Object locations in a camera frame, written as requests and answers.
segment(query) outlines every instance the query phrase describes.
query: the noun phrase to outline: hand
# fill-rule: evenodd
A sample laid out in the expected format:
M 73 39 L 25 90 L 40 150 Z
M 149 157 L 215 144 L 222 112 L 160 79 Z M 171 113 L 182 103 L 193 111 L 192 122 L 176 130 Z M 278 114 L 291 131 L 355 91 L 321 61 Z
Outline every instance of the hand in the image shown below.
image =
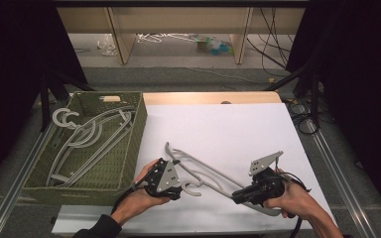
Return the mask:
M 267 208 L 282 208 L 284 218 L 287 218 L 289 213 L 292 213 L 304 220 L 308 219 L 314 208 L 317 208 L 319 204 L 297 183 L 284 180 L 283 183 L 285 186 L 284 194 L 266 200 L 263 205 Z
M 134 181 L 142 179 L 157 161 L 158 160 L 154 160 L 145 166 Z M 168 197 L 153 197 L 150 196 L 144 188 L 138 188 L 120 202 L 117 209 L 111 214 L 111 217 L 119 223 L 119 225 L 123 225 L 129 219 L 143 213 L 147 209 L 155 205 L 162 205 L 169 201 L 170 199 Z
M 283 217 L 287 218 L 289 212 L 307 220 L 320 238 L 342 237 L 338 227 L 333 223 L 329 214 L 311 197 L 304 188 L 295 182 L 283 181 L 284 194 L 280 197 L 264 201 L 267 208 L 280 207 Z

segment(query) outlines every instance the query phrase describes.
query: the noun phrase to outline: table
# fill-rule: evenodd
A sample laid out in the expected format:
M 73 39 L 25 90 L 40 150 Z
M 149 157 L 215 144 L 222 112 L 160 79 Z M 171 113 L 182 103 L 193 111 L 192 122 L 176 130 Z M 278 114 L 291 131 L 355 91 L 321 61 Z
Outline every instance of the table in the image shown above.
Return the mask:
M 287 108 L 275 92 L 145 93 L 144 99 L 148 119 L 137 173 L 150 161 L 166 158 L 164 146 L 169 141 L 172 148 L 184 150 L 248 185 L 250 162 L 282 150 L 280 168 L 300 177 L 330 214 Z M 191 161 L 182 163 L 201 171 Z M 184 171 L 177 170 L 181 180 L 189 179 Z M 226 183 L 225 189 L 233 187 Z M 153 207 L 129 220 L 122 235 L 261 234 L 290 231 L 296 226 L 296 219 L 268 216 L 236 205 L 210 188 L 195 191 L 202 196 L 182 192 L 179 200 Z M 72 235 L 80 228 L 91 227 L 101 213 L 109 213 L 110 209 L 64 205 L 53 232 Z M 312 228 L 304 222 L 302 229 Z

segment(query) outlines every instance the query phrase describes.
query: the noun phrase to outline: cable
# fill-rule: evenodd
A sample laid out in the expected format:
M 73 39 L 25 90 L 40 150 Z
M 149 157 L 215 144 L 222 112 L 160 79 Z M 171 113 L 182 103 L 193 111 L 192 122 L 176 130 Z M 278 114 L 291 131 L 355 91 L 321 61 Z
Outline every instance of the cable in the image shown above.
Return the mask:
M 295 42 L 295 41 L 290 37 L 290 35 L 287 35 L 287 37 L 289 37 L 289 39 L 290 39 L 290 41 L 291 41 L 292 43 Z
M 226 78 L 236 78 L 236 79 L 241 79 L 241 80 L 245 80 L 245 81 L 253 82 L 253 83 L 269 83 L 269 82 L 253 81 L 253 80 L 247 79 L 247 78 L 245 78 L 245 77 L 223 75 L 223 74 L 220 74 L 220 73 L 217 73 L 217 72 L 213 72 L 213 71 L 208 71 L 208 70 L 194 69 L 194 68 L 191 68 L 191 67 L 184 67 L 184 68 L 189 69 L 189 70 L 192 70 L 192 71 L 197 71 L 197 72 L 211 73 L 211 74 L 214 74 L 214 75 L 217 75 L 217 76 L 226 77 Z
M 281 176 L 290 176 L 291 180 L 293 182 L 297 183 L 299 186 L 301 186 L 305 191 L 307 191 L 307 192 L 311 191 L 311 189 L 307 189 L 306 188 L 305 183 L 302 182 L 302 180 L 299 177 L 293 175 L 292 173 L 282 172 L 282 173 L 279 173 L 279 175 L 281 175 Z
M 306 109 L 303 108 L 303 111 L 302 112 L 295 112 L 294 111 L 294 107 L 295 106 L 299 106 L 299 104 L 295 104 L 293 103 L 296 99 L 293 99 L 293 101 L 289 101 L 289 105 L 287 106 L 287 109 L 294 115 L 304 115 L 307 113 Z
M 298 216 L 296 227 L 292 231 L 292 234 L 290 235 L 290 238 L 296 238 L 297 233 L 299 233 L 300 227 L 302 226 L 302 221 L 303 221 L 303 219 L 300 216 Z
M 266 48 L 267 48 L 267 45 L 264 46 L 264 50 L 262 51 L 262 56 L 265 54 L 265 50 L 266 50 Z M 265 66 L 264 66 L 264 58 L 263 58 L 263 57 L 261 57 L 261 64 L 262 64 L 262 68 L 264 68 L 264 70 L 265 70 L 267 73 L 269 73 L 269 74 L 271 74 L 271 75 L 275 75 L 275 76 L 283 76 L 283 75 L 278 75 L 278 74 L 269 72 L 269 71 L 265 68 Z
M 279 50 L 281 50 L 281 51 L 285 51 L 285 52 L 289 52 L 289 51 L 290 51 L 290 50 L 281 48 L 281 47 L 279 47 L 279 46 L 274 46 L 274 45 L 272 45 L 272 44 L 270 44 L 270 43 L 267 43 L 267 42 L 261 37 L 260 34 L 258 34 L 258 37 L 259 37 L 259 39 L 261 39 L 262 42 L 264 42 L 265 44 L 267 44 L 269 47 L 276 48 L 276 49 L 279 49 Z
M 250 42 L 249 38 L 247 38 L 247 42 L 248 42 L 248 43 L 255 49 L 256 52 L 260 53 L 263 57 L 266 57 L 266 58 L 268 58 L 268 60 L 273 61 L 274 63 L 276 63 L 276 64 L 277 64 L 278 66 L 280 66 L 281 68 L 286 68 L 285 65 L 283 65 L 283 64 L 281 64 L 280 62 L 274 60 L 272 57 L 266 55 L 266 54 L 265 54 L 265 50 L 264 50 L 263 52 L 261 52 L 261 50 L 259 50 L 258 48 L 256 48 L 256 47 L 252 44 L 252 42 Z
M 308 112 L 307 107 L 304 103 L 300 104 L 303 107 L 303 111 L 300 113 L 297 113 L 293 110 L 291 105 L 289 105 L 287 108 L 289 108 L 289 111 L 294 115 L 292 116 L 293 124 L 297 126 L 297 129 L 300 133 L 305 135 L 312 135 L 315 134 L 319 129 L 318 121 L 314 119 L 311 113 Z M 302 129 L 302 125 L 307 120 L 312 120 L 313 124 L 315 124 L 315 128 L 313 131 L 305 131 Z
M 277 38 L 277 29 L 275 27 L 275 13 L 276 13 L 276 9 L 275 8 L 271 9 L 272 10 L 272 23 L 271 23 L 271 26 L 269 25 L 268 20 L 266 19 L 265 14 L 264 14 L 262 8 L 260 8 L 260 10 L 261 10 L 262 17 L 264 18 L 264 21 L 267 24 L 267 28 L 268 28 L 268 31 L 269 31 L 267 43 L 269 41 L 269 37 L 272 36 L 272 38 L 274 39 L 275 43 L 279 47 L 279 53 L 280 53 L 280 56 L 281 56 L 283 62 L 287 63 L 287 58 L 284 55 L 283 51 L 280 50 L 280 44 L 279 44 L 278 38 Z

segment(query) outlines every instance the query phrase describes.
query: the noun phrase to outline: green tray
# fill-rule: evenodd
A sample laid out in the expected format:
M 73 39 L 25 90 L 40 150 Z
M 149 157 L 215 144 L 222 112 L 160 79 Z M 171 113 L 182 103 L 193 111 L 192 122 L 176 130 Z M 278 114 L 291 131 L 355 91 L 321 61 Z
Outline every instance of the green tray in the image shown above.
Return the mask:
M 101 98 L 119 100 L 103 101 Z M 46 186 L 53 161 L 73 130 L 54 126 L 23 184 L 23 191 L 43 204 L 53 205 L 113 205 L 117 197 L 132 182 L 135 174 L 141 139 L 147 121 L 147 110 L 142 92 L 76 92 L 66 108 L 79 113 L 67 121 L 84 124 L 91 118 L 123 106 L 135 106 L 131 131 L 115 145 L 91 170 L 71 187 Z M 70 177 L 118 128 L 115 120 L 107 122 L 96 143 L 73 149 L 59 174 Z

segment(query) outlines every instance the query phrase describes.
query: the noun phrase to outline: black fabric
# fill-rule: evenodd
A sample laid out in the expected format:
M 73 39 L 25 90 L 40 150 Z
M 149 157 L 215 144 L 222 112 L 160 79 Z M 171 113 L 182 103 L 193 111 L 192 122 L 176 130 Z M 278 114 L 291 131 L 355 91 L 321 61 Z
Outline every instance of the black fabric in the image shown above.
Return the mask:
M 81 229 L 73 238 L 114 238 L 121 230 L 122 227 L 113 218 L 103 214 L 91 229 Z
M 339 2 L 340 0 L 311 1 L 312 4 L 306 8 L 296 33 L 286 65 L 287 71 L 295 72 L 307 63 L 323 34 L 323 30 L 329 25 L 332 14 L 337 10 Z
M 323 75 L 324 95 L 381 195 L 381 0 L 355 2 L 334 41 L 332 64 Z
M 86 83 L 57 9 L 0 0 L 0 164 L 30 116 L 40 79 L 49 70 Z

